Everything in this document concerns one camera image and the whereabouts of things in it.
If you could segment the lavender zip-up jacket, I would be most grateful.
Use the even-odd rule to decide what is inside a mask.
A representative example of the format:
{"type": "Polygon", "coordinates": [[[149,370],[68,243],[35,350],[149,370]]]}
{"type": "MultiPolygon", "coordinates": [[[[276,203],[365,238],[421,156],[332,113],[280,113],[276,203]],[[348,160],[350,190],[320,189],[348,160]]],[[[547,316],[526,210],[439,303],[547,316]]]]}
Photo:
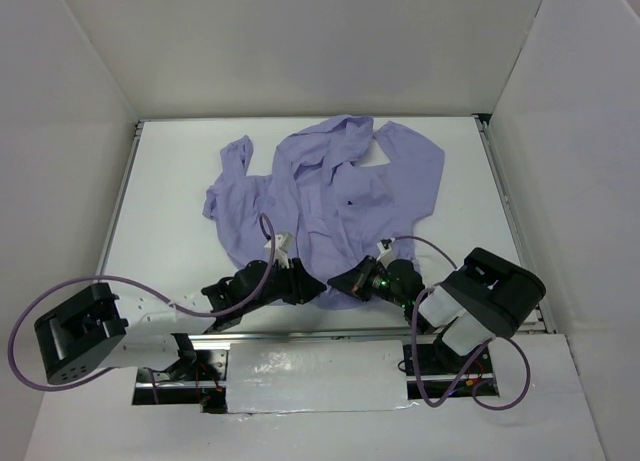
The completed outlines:
{"type": "Polygon", "coordinates": [[[433,214],[445,164],[444,150],[419,132],[395,122],[376,128],[372,117],[352,115],[286,137],[268,175],[249,174],[252,156],[247,136],[221,150],[204,217],[242,268],[268,256],[259,226],[266,214],[276,231],[294,236],[291,256],[321,282],[377,255],[383,238],[413,260],[407,237],[433,214]]]}

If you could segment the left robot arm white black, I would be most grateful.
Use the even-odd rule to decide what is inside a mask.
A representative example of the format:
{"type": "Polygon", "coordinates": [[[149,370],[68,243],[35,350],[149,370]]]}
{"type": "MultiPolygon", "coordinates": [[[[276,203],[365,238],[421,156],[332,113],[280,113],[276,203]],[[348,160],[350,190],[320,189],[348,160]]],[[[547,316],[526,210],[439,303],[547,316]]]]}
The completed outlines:
{"type": "Polygon", "coordinates": [[[152,368],[182,380],[196,367],[192,337],[230,329],[276,301],[306,304],[325,289],[297,258],[287,267],[252,261],[171,304],[156,296],[118,296],[98,282],[41,316],[34,330],[51,385],[107,367],[152,368]]]}

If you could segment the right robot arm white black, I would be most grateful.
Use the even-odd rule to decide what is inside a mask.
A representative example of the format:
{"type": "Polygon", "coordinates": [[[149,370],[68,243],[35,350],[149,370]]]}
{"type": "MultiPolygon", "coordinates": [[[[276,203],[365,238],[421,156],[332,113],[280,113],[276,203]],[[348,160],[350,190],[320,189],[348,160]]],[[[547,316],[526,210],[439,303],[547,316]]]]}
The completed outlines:
{"type": "MultiPolygon", "coordinates": [[[[413,262],[384,255],[365,257],[328,285],[361,301],[380,298],[411,319],[426,285],[413,262]]],[[[418,306],[416,331],[440,332],[429,358],[446,372],[459,371],[482,343],[511,338],[546,295],[538,276],[483,248],[433,287],[418,306]]]]}

